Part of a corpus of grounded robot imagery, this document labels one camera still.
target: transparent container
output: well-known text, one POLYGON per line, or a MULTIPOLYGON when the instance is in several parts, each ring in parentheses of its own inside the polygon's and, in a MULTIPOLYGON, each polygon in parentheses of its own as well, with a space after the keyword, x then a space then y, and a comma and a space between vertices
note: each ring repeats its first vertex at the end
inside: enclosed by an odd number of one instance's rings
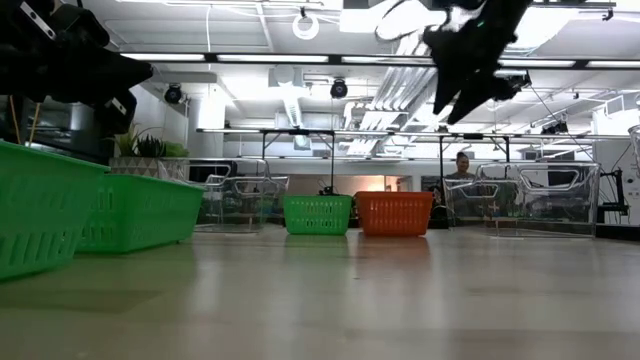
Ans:
POLYGON ((473 180, 445 179, 449 225, 490 236, 593 238, 600 166, 493 163, 473 180))
POLYGON ((638 176, 640 176, 640 125, 636 125, 629 129, 629 135, 631 136, 631 144, 633 144, 634 153, 636 154, 638 176))
POLYGON ((272 177, 264 160, 193 158, 162 162, 163 168, 171 169, 163 173, 171 174, 173 181, 205 187, 196 232, 259 232, 269 219, 282 217, 289 178, 272 177), (194 167, 207 168, 212 174, 201 182, 189 181, 194 167))

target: robotic arm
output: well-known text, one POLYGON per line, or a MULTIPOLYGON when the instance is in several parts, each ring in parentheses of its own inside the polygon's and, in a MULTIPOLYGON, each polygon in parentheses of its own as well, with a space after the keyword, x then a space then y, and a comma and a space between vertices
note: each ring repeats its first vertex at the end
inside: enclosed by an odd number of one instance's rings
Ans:
MULTIPOLYGON (((447 10, 447 21, 428 27, 423 41, 431 48, 438 69, 438 88, 434 113, 439 114, 457 96, 449 115, 453 125, 489 99, 512 99, 531 78, 497 78, 498 60, 508 44, 517 40, 516 28, 533 0, 424 0, 430 10, 447 10), (448 26, 454 7, 473 11, 477 16, 456 31, 448 26)), ((578 5, 586 0, 565 0, 578 5)))
POLYGON ((150 64, 105 49, 109 34, 88 10, 54 0, 0 3, 0 94, 35 102, 82 102, 111 133, 129 129, 137 101, 129 89, 150 64))

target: orange plastic basket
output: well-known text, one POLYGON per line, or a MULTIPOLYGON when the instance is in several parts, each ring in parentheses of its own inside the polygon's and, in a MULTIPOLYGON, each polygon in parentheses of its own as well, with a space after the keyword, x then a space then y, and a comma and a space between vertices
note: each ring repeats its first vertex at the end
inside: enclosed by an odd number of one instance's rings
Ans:
POLYGON ((359 192, 358 216, 368 236, 421 236, 427 233, 433 193, 359 192))

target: floor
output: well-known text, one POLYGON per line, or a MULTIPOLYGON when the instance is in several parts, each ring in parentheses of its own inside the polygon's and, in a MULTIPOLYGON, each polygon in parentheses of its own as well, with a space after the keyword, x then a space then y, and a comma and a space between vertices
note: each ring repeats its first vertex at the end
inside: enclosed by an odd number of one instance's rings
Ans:
POLYGON ((2 359, 638 359, 640 245, 197 235, 0 284, 2 359))

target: ventilation duct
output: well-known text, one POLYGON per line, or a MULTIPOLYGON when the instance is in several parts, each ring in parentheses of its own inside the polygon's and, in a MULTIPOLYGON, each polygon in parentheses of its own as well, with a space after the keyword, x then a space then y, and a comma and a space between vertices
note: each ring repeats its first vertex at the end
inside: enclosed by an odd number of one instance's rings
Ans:
MULTIPOLYGON (((298 99, 304 91, 302 69, 291 65, 278 65, 269 70, 269 87, 280 91, 285 112, 292 128, 302 128, 302 111, 298 99)), ((311 139, 307 136, 293 138, 295 150, 310 150, 311 139)))

